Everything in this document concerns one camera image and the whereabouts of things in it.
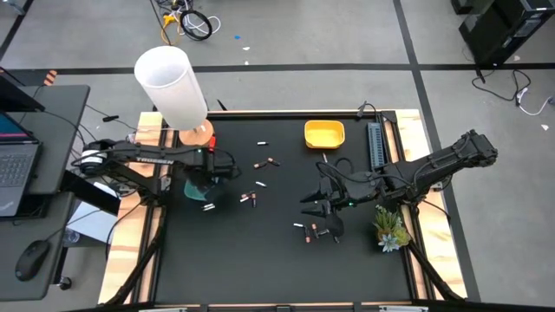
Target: yellow bowl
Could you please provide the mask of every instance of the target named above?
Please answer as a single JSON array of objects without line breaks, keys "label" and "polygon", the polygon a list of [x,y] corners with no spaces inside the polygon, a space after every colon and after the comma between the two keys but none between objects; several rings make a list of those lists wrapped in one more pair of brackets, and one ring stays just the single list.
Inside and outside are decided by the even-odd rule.
[{"label": "yellow bowl", "polygon": [[338,148],[345,141],[345,127],[336,120],[308,120],[304,139],[310,148]]}]

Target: laptop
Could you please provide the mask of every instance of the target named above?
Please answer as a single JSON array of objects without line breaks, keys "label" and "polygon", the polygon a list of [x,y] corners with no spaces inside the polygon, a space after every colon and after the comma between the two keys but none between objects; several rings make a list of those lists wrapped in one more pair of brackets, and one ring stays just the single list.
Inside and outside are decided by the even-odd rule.
[{"label": "laptop", "polygon": [[0,218],[17,214],[40,147],[39,140],[0,112]]}]

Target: laptop screen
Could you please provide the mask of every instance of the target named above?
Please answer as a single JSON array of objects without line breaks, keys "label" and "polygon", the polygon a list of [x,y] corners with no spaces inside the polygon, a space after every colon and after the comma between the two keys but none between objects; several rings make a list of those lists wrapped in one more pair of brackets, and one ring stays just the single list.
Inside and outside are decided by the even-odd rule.
[{"label": "laptop screen", "polygon": [[31,139],[11,118],[0,114],[0,143]]}]

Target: wooden base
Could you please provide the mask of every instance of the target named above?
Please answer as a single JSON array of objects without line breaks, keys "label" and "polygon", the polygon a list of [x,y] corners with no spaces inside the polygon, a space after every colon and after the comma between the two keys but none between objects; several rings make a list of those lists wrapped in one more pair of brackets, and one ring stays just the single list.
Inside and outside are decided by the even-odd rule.
[{"label": "wooden base", "polygon": [[187,146],[205,146],[208,144],[214,134],[214,127],[208,120],[204,120],[202,126],[198,126],[194,130],[180,131],[181,143]]}]

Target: black tabletop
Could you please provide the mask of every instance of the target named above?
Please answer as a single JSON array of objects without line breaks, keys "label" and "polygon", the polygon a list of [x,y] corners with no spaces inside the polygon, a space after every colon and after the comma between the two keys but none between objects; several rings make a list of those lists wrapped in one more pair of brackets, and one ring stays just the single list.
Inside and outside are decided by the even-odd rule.
[{"label": "black tabletop", "polygon": [[[22,88],[29,95],[33,95],[36,89]],[[35,99],[44,105],[47,112],[79,125],[89,91],[89,86],[44,87],[36,91]],[[75,128],[67,121],[46,113],[10,113],[10,116],[20,121],[23,114],[22,126],[42,142],[40,159],[34,171],[36,178],[31,180],[28,194],[54,194],[62,182],[75,139]]]},{"label": "black tabletop", "polygon": [[[346,140],[328,160],[352,160],[369,168],[367,122],[338,119]],[[212,120],[218,147],[234,155],[243,175],[226,187],[217,208],[202,212],[183,196],[184,180],[174,180],[166,218],[155,301],[159,303],[383,302],[409,299],[402,254],[383,254],[372,222],[375,203],[344,209],[340,244],[322,237],[311,244],[293,223],[323,220],[302,215],[299,199],[317,187],[315,162],[322,150],[304,142],[306,118]],[[268,146],[257,146],[267,141]],[[280,167],[254,170],[272,157]],[[263,189],[255,185],[268,185]],[[256,190],[258,207],[240,204],[241,193]]]},{"label": "black tabletop", "polygon": [[61,193],[52,198],[45,218],[17,221],[18,225],[0,222],[0,301],[39,300],[46,296],[62,250],[63,231],[49,239],[50,251],[33,279],[19,281],[16,263],[29,244],[45,239],[68,222],[74,202],[72,193]]}]

